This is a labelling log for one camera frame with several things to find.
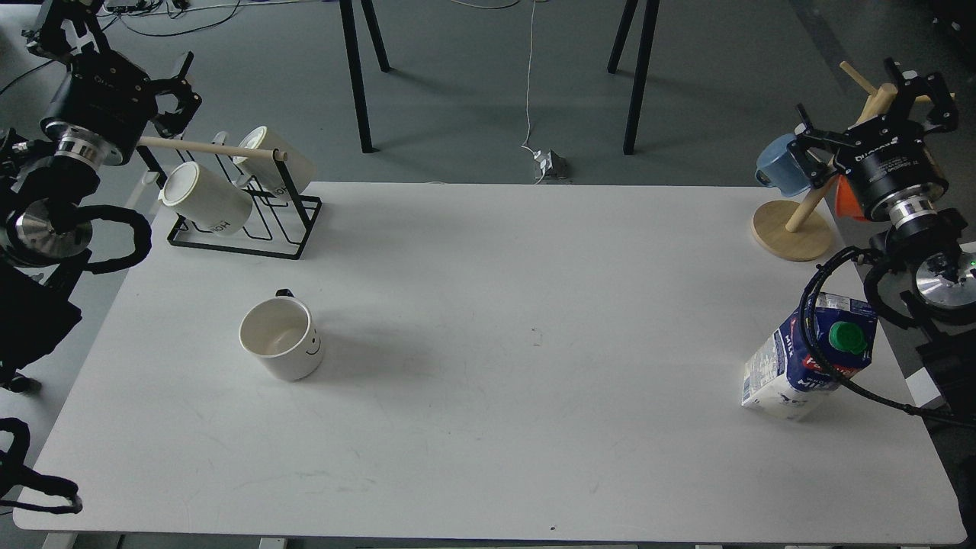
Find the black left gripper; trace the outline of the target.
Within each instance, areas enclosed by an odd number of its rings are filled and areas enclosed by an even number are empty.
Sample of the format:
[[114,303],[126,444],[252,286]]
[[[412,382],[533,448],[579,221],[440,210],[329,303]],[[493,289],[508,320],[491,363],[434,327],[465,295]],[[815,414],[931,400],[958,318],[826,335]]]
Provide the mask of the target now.
[[[150,81],[135,63],[111,52],[98,24],[103,4],[43,1],[34,25],[22,36],[29,53],[69,70],[40,119],[40,129],[52,140],[62,138],[70,127],[86,130],[109,146],[108,165],[124,165],[150,121],[161,138],[181,135],[202,97],[188,79],[193,52],[178,58],[174,76]],[[157,112],[156,97],[163,96],[175,99],[173,111]]]

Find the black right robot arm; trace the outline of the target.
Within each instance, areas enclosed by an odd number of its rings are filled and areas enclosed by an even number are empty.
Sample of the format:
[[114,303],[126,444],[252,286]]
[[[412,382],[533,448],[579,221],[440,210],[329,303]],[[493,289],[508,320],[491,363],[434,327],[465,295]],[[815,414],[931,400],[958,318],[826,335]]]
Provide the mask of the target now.
[[[863,216],[888,222],[869,247],[847,246],[818,265],[801,293],[801,339],[812,361],[841,386],[903,413],[974,428],[974,254],[962,249],[966,221],[935,203],[948,182],[925,145],[925,136],[958,128],[958,108],[938,72],[905,72],[883,62],[894,87],[888,110],[843,132],[817,129],[802,105],[801,124],[788,152],[813,190],[844,176]],[[917,348],[923,369],[945,399],[945,409],[897,403],[860,387],[827,361],[815,336],[814,305],[829,276],[846,262],[866,263],[865,299],[882,319],[917,328],[927,343]]]

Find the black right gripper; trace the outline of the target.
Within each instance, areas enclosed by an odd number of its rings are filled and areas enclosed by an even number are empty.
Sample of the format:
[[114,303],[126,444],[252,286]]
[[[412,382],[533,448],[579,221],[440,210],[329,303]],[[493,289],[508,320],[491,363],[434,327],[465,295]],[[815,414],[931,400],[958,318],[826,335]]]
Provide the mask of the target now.
[[[883,59],[883,66],[896,89],[883,116],[841,133],[817,129],[804,105],[796,104],[801,122],[787,145],[810,191],[844,175],[863,216],[874,222],[888,221],[890,209],[903,197],[924,195],[938,201],[948,191],[949,182],[925,136],[958,129],[958,108],[940,72],[905,76],[893,58]],[[918,98],[931,104],[924,123],[909,120]]]

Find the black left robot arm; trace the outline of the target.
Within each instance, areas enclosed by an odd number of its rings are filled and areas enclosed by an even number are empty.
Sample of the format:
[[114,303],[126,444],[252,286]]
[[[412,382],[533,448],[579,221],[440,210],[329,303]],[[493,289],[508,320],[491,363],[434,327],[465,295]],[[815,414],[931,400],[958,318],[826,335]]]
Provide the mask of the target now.
[[82,204],[98,170],[124,165],[153,125],[162,138],[185,131],[202,103],[186,79],[153,79],[108,44],[101,1],[45,1],[28,51],[62,63],[66,76],[40,121],[41,140],[2,132],[2,388],[34,392],[24,366],[55,350],[81,320],[69,301],[84,272],[131,268],[149,256],[149,221],[135,210]]

